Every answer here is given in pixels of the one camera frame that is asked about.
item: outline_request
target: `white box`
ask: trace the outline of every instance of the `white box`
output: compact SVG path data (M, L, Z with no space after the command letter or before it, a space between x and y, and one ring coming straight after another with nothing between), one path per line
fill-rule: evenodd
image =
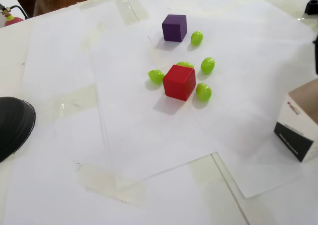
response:
M318 156L318 79L286 95L274 132L300 162Z

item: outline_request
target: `green grape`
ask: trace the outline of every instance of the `green grape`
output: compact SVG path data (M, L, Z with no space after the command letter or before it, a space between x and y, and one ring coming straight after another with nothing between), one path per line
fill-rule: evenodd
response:
M198 46L203 40L203 34L201 31L196 31L191 36L191 45Z
M162 83L164 74L160 70L151 70L148 72L150 80L154 83Z
M201 64L201 70L205 74L209 74L214 68L214 59L211 57L207 57L203 60Z
M195 93L197 94L197 97L201 100L201 101L208 101L209 98L212 95L212 91L209 88L208 85L204 84L204 83L198 83L197 88L195 89Z
M185 67L188 67L188 68L194 68L194 65L188 63L188 62L185 62L185 61L181 61L179 63L177 63L177 65L180 65L180 66L185 66Z

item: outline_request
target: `black hose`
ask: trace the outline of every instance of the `black hose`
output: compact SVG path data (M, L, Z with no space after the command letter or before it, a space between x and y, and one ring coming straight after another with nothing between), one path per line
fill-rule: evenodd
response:
M19 8L26 20L30 19L30 17L28 17L28 15L24 12L24 10L21 7L19 7L18 5L14 5L14 6L10 7L11 10L14 8Z

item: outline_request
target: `computer mouse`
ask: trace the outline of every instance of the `computer mouse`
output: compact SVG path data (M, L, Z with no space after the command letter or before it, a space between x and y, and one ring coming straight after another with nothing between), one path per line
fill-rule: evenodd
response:
M0 97L0 162L15 153L28 139L36 114L28 102Z

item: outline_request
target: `red fire extinguisher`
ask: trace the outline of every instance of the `red fire extinguisher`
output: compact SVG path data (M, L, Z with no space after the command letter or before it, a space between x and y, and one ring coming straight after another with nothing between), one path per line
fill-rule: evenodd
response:
M24 12L24 10L21 7L14 5L12 7L5 8L3 5L0 4L0 9L2 10L2 15L4 15L5 19L6 19L4 26L12 25L12 24L23 21L23 19L21 19L19 17L14 17L13 15L10 14L11 10L14 8L19 8L21 10L21 12L23 13L23 15L25 16L25 19L26 20L29 19L29 17L26 15L26 13Z

